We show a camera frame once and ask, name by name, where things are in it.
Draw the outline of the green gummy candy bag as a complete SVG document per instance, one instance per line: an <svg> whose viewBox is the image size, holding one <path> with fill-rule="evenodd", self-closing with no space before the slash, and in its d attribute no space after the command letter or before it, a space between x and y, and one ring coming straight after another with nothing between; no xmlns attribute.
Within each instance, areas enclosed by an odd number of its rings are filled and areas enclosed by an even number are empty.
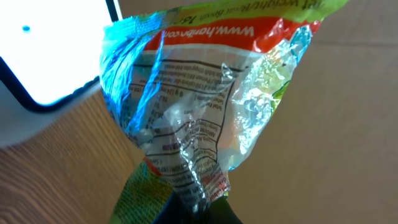
<svg viewBox="0 0 398 224"><path fill-rule="evenodd" d="M105 27L107 109L143 161L111 223L152 223L175 192L210 223L229 171L250 155L322 20L344 1L214 1Z"/></svg>

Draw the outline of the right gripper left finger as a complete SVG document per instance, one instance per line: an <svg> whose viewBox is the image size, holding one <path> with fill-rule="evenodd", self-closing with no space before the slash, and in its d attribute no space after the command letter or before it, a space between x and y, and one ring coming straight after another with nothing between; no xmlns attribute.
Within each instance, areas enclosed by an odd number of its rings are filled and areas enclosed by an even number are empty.
<svg viewBox="0 0 398 224"><path fill-rule="evenodd" d="M173 192L167 200L160 215L152 222L153 224L190 224L191 214L186 210L178 195Z"/></svg>

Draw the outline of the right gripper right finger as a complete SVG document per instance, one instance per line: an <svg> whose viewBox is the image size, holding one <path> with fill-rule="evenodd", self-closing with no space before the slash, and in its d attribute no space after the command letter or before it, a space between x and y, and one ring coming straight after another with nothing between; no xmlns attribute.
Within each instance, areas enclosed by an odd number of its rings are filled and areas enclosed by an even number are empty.
<svg viewBox="0 0 398 224"><path fill-rule="evenodd" d="M233 212L227 201L227 197L222 196L210 205L211 224L243 224Z"/></svg>

